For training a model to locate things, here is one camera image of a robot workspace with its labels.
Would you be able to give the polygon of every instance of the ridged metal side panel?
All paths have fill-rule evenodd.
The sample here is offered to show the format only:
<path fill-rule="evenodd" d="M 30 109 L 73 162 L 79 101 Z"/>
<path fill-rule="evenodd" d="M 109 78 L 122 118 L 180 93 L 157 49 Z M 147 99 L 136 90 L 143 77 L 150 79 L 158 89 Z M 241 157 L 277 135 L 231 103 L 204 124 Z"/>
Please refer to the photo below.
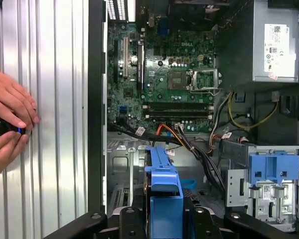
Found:
<path fill-rule="evenodd" d="M 87 211 L 88 0 L 4 0 L 0 69 L 41 122 L 0 175 L 0 239 L 40 239 Z"/>

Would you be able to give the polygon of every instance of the pcie slot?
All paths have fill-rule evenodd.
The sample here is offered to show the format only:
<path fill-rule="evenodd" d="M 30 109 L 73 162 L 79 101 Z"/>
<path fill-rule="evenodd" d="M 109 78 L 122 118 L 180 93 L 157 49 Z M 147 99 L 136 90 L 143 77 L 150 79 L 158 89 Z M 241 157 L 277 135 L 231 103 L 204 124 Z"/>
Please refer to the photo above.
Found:
<path fill-rule="evenodd" d="M 114 56 L 113 56 L 114 83 L 117 84 L 119 79 L 119 41 L 114 40 Z"/>
<path fill-rule="evenodd" d="M 138 45 L 137 91 L 139 94 L 144 89 L 144 64 L 145 64 L 144 44 L 141 42 Z"/>
<path fill-rule="evenodd" d="M 129 76 L 129 38 L 123 38 L 123 77 Z"/>
<path fill-rule="evenodd" d="M 147 112 L 147 119 L 206 119 L 209 113 L 206 112 Z"/>
<path fill-rule="evenodd" d="M 147 102 L 144 103 L 143 109 L 150 111 L 170 111 L 170 110 L 207 110 L 209 104 L 205 103 L 164 103 L 164 102 Z"/>

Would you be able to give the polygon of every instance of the hand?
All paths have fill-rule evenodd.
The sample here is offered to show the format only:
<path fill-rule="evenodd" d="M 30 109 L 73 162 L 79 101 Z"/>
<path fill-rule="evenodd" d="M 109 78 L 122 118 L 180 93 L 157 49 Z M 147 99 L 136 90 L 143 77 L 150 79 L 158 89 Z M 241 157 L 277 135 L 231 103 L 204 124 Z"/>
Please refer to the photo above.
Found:
<path fill-rule="evenodd" d="M 10 131 L 0 137 L 0 173 L 20 154 L 28 135 Z"/>
<path fill-rule="evenodd" d="M 16 127 L 31 130 L 33 123 L 39 123 L 35 109 L 34 98 L 25 88 L 0 72 L 0 118 Z"/>

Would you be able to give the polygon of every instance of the power supply label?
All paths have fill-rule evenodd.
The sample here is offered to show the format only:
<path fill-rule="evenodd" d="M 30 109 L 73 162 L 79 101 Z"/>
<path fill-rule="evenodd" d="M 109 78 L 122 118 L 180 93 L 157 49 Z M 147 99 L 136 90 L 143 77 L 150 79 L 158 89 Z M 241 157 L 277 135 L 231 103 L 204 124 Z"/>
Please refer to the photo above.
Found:
<path fill-rule="evenodd" d="M 265 24 L 265 72 L 277 80 L 288 68 L 290 31 L 287 25 Z"/>

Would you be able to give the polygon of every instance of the dell logo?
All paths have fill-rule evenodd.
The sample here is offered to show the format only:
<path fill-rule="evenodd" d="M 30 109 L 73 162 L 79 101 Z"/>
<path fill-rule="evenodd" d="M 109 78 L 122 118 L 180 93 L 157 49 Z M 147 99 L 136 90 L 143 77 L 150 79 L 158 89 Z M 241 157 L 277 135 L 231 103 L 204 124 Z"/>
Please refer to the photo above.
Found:
<path fill-rule="evenodd" d="M 182 42 L 181 46 L 193 46 L 193 43 L 190 42 Z"/>

